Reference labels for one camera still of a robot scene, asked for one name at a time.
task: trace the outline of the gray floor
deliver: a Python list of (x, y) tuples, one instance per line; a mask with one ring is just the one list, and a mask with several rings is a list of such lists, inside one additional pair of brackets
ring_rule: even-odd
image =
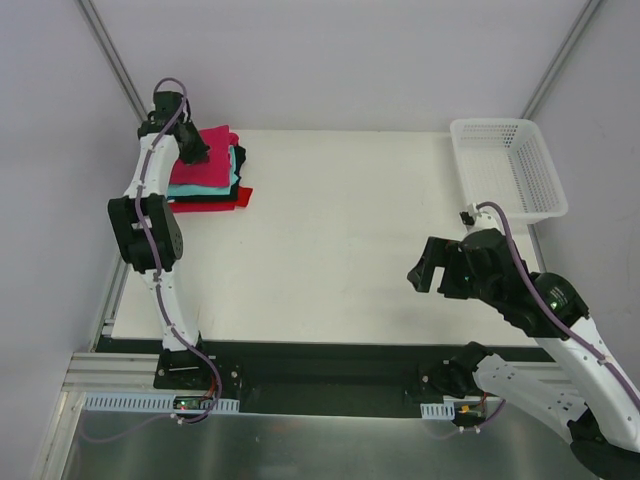
[[(105, 437), (146, 414), (85, 412)], [(568, 446), (513, 407), (480, 435), (448, 440), (450, 423), (421, 420), (212, 416), (161, 419), (112, 443), (74, 442), (65, 479), (594, 479)]]

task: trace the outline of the gray wall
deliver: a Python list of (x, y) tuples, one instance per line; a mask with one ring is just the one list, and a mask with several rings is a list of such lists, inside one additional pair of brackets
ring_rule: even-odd
[(448, 131), (518, 116), (585, 0), (95, 0), (149, 98), (197, 125)]
[(608, 2), (534, 120), (567, 198), (538, 227), (547, 268), (567, 276), (640, 384), (640, 2)]
[(115, 243), (136, 120), (71, 0), (0, 2), (0, 478), (28, 478)]

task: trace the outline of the plastic basket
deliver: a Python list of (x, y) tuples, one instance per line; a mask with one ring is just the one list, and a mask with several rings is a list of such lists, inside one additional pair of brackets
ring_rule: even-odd
[(515, 118), (451, 124), (466, 204), (491, 200), (510, 220), (536, 223), (567, 213), (567, 199), (538, 126)]

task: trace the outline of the teal cloth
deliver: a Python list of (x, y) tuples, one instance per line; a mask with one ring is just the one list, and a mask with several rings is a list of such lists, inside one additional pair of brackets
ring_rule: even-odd
[(192, 197), (194, 195), (229, 195), (231, 185), (235, 184), (239, 177), (236, 175), (236, 152), (233, 147), (229, 147), (231, 156), (231, 169), (229, 170), (228, 187), (203, 187), (202, 185), (169, 185), (168, 197)]

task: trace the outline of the stack of folded shirts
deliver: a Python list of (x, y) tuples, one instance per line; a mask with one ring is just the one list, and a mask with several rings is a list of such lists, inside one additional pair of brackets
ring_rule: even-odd
[(207, 162), (185, 165), (178, 160), (169, 178), (171, 210), (179, 212), (220, 212), (246, 207), (253, 189), (240, 186), (240, 169), (245, 149), (229, 125), (201, 130), (209, 149)]

